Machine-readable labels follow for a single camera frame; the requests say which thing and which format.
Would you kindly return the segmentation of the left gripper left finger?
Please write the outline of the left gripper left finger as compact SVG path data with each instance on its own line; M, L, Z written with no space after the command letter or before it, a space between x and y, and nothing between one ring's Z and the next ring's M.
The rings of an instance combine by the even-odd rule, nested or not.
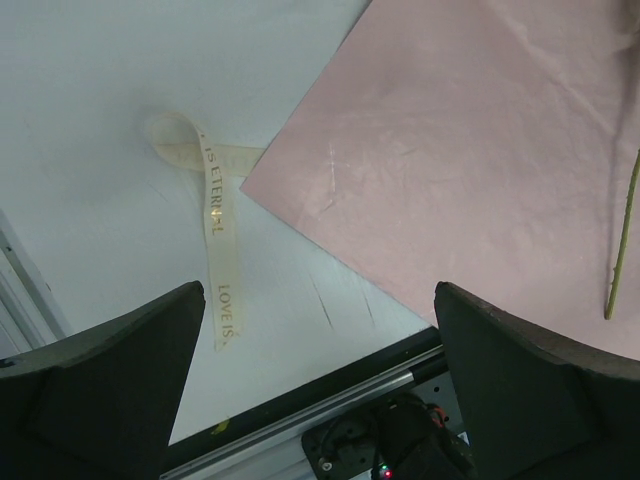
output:
M159 478L203 315L193 281L3 359L2 478Z

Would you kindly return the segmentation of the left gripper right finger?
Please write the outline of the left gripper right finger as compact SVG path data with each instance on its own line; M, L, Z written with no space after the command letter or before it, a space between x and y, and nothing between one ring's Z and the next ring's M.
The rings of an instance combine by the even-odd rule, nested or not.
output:
M481 479L636 479L639 363L441 282L438 329Z

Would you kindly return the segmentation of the purple wrapping paper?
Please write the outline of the purple wrapping paper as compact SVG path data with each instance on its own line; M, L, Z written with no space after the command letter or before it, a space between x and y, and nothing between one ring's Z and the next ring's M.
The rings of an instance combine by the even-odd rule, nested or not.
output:
M635 1L374 1L243 192L427 322L449 281L639 355Z

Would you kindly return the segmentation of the cream printed ribbon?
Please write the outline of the cream printed ribbon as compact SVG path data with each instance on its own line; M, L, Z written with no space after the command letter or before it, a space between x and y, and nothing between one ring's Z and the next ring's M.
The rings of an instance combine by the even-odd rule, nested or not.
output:
M248 177L264 150L216 144L195 122L177 112L152 117L147 138L165 162L204 175L203 228L214 345L220 351L245 326L232 180Z

